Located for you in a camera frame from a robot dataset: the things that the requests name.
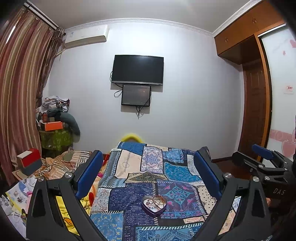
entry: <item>white wall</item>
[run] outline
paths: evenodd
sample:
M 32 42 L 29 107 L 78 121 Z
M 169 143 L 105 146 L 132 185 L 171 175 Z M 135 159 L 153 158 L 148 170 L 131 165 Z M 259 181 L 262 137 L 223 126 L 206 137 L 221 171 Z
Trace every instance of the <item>white wall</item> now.
M 241 118 L 239 68 L 217 56 L 214 38 L 156 23 L 113 23 L 106 43 L 65 50 L 54 61 L 49 95 L 70 98 L 80 127 L 76 149 L 107 153 L 128 133 L 145 143 L 196 150 L 212 158 L 230 156 Z M 114 98 L 109 81 L 115 54 L 164 57 L 163 87 L 152 88 L 150 108 L 137 118 L 134 107 Z

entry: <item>cabinet door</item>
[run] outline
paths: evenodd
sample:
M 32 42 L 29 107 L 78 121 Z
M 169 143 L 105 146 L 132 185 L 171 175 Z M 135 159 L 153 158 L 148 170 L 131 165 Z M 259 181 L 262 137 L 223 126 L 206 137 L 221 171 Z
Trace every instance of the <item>cabinet door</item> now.
M 218 55 L 243 40 L 239 24 L 233 22 L 215 37 Z
M 250 13 L 258 31 L 283 20 L 277 10 L 268 1 L 261 2 L 251 9 Z
M 242 39 L 240 41 L 252 36 L 255 32 L 258 31 L 256 23 L 253 19 L 252 10 L 242 15 L 239 19 L 236 20 L 236 22 L 238 23 L 241 31 Z

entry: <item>cardboard box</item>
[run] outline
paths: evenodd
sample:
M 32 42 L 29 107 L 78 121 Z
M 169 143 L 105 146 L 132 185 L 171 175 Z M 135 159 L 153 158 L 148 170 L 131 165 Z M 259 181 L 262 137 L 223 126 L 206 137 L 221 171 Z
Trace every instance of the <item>cardboard box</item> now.
M 39 158 L 38 160 L 32 162 L 30 165 L 26 167 L 21 167 L 20 169 L 23 174 L 30 176 L 35 171 L 37 171 L 41 166 L 42 166 L 42 161 L 41 161 L 41 158 Z
M 22 164 L 23 168 L 29 166 L 31 163 L 33 163 L 34 161 L 40 158 L 41 156 L 40 156 L 39 150 L 35 148 L 31 148 L 17 155 L 17 159 L 19 160 L 19 163 Z
M 47 122 L 43 123 L 40 121 L 40 127 L 43 131 L 53 131 L 53 130 L 59 130 L 63 129 L 63 123 L 61 121 L 55 121 L 55 122 Z

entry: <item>curtain rod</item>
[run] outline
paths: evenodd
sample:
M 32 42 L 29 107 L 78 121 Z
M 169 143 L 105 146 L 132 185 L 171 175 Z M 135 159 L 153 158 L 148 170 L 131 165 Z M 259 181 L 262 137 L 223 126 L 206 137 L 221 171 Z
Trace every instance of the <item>curtain rod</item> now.
M 56 25 L 50 18 L 48 18 L 43 12 L 41 12 L 37 7 L 35 7 L 32 3 L 29 1 L 26 1 L 24 3 L 24 6 L 32 11 L 33 13 L 37 14 L 40 19 L 45 22 L 48 26 L 56 30 L 59 26 Z

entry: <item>air conditioner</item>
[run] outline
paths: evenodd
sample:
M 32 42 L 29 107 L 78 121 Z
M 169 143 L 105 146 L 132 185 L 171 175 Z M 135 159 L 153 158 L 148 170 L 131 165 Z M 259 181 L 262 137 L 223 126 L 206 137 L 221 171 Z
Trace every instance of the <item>air conditioner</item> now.
M 79 29 L 67 33 L 65 40 L 66 48 L 73 48 L 86 44 L 103 43 L 107 41 L 108 25 L 100 25 Z

